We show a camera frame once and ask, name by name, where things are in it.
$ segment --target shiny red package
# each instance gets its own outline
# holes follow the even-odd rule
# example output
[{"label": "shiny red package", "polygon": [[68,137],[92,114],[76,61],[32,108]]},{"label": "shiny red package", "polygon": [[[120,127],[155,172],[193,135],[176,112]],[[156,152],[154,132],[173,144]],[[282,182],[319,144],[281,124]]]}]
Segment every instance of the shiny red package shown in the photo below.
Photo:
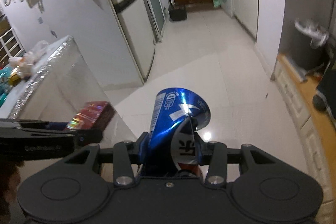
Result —
[{"label": "shiny red package", "polygon": [[87,102],[68,123],[66,129],[97,128],[103,132],[115,113],[110,102]]}]

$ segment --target wooden tabletop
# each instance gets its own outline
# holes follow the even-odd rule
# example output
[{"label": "wooden tabletop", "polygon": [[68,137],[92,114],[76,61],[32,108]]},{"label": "wooden tabletop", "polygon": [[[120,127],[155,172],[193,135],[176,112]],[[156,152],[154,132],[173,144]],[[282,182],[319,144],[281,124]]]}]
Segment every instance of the wooden tabletop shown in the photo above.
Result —
[{"label": "wooden tabletop", "polygon": [[336,130],[329,115],[317,111],[312,103],[312,98],[316,94],[315,89],[319,82],[316,78],[307,76],[307,82],[300,83],[294,73],[290,70],[288,63],[284,60],[284,55],[279,54],[278,61],[281,62],[286,69],[291,80],[305,100],[306,107],[311,114],[314,126],[320,135],[321,143],[328,161],[333,195],[336,197]]}]

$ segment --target refrigerator door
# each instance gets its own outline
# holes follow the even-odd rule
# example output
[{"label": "refrigerator door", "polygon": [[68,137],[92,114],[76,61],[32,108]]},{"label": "refrigerator door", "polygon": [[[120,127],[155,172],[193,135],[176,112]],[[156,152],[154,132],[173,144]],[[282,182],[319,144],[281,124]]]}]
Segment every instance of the refrigerator door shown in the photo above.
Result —
[{"label": "refrigerator door", "polygon": [[154,35],[143,0],[112,0],[120,25],[142,77],[148,77],[154,57]]}]

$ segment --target tiled floor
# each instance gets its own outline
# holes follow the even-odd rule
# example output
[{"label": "tiled floor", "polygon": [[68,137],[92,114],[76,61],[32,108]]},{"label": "tiled floor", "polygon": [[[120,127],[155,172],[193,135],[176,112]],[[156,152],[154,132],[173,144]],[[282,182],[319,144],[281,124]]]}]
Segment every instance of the tiled floor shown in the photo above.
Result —
[{"label": "tiled floor", "polygon": [[232,148],[252,143],[307,172],[285,103],[253,47],[250,36],[223,10],[189,13],[186,21],[167,22],[147,83],[107,95],[138,137],[149,130],[160,90],[190,89],[211,110],[210,124],[199,131],[201,137]]}]

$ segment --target blue soda can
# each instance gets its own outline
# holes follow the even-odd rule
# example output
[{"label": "blue soda can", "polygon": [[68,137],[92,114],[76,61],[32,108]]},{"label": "blue soda can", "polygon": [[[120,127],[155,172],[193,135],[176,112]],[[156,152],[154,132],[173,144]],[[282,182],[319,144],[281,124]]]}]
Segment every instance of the blue soda can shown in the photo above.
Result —
[{"label": "blue soda can", "polygon": [[182,88],[160,91],[152,115],[144,175],[174,176],[180,170],[198,169],[194,131],[208,125],[210,116],[207,103],[196,93]]}]

